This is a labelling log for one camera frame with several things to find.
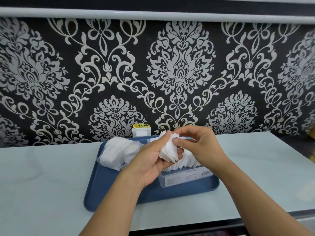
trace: left hand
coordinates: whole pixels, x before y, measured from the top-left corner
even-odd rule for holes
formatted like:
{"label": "left hand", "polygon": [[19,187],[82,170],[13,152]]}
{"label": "left hand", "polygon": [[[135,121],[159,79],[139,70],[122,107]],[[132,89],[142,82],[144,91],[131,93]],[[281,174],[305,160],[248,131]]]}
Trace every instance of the left hand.
{"label": "left hand", "polygon": [[[168,130],[160,139],[141,147],[138,154],[126,167],[125,171],[140,177],[143,187],[151,184],[163,170],[174,164],[159,157],[161,148],[167,143],[170,136],[171,131]],[[183,152],[183,148],[177,150],[179,160],[183,158]]]}

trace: hand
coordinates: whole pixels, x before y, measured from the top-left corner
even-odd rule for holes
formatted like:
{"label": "hand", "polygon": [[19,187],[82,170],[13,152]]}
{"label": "hand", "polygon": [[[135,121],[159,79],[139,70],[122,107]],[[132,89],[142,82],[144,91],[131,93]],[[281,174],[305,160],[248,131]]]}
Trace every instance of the hand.
{"label": "hand", "polygon": [[[161,148],[167,143],[170,136],[171,131],[167,131],[160,139],[141,147],[138,154],[126,167],[125,170],[132,172],[132,174],[138,174],[143,187],[151,184],[163,170],[174,164],[158,156]],[[183,158],[183,152],[183,148],[177,150],[179,160]]]}
{"label": "hand", "polygon": [[224,167],[226,160],[229,160],[210,127],[187,125],[176,129],[174,133],[178,133],[181,137],[194,139],[175,138],[173,143],[191,151],[196,160],[215,175],[220,167]]}

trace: right hand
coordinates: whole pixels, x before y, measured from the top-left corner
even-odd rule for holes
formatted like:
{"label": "right hand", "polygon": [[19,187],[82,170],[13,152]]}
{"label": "right hand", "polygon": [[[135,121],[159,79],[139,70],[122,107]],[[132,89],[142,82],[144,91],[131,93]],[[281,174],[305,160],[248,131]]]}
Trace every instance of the right hand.
{"label": "right hand", "polygon": [[176,129],[174,133],[179,134],[181,137],[194,139],[175,138],[173,143],[178,147],[191,151],[196,160],[215,175],[229,161],[211,127],[187,125]]}

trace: damask wallpaper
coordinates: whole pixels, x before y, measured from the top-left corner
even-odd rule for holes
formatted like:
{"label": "damask wallpaper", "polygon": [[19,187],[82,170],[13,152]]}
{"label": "damask wallpaper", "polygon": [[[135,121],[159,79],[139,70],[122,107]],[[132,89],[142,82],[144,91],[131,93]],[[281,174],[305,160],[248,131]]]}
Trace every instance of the damask wallpaper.
{"label": "damask wallpaper", "polygon": [[187,124],[304,133],[315,26],[0,18],[0,145],[105,141]]}

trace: forearm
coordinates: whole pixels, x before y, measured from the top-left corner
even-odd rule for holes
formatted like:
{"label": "forearm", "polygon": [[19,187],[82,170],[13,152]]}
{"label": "forearm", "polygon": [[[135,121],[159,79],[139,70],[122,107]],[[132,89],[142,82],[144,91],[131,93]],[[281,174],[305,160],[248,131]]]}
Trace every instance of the forearm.
{"label": "forearm", "polygon": [[137,176],[123,170],[79,236],[128,235],[142,189]]}
{"label": "forearm", "polygon": [[228,189],[243,223],[252,236],[308,236],[312,233],[297,222],[232,161],[217,175]]}

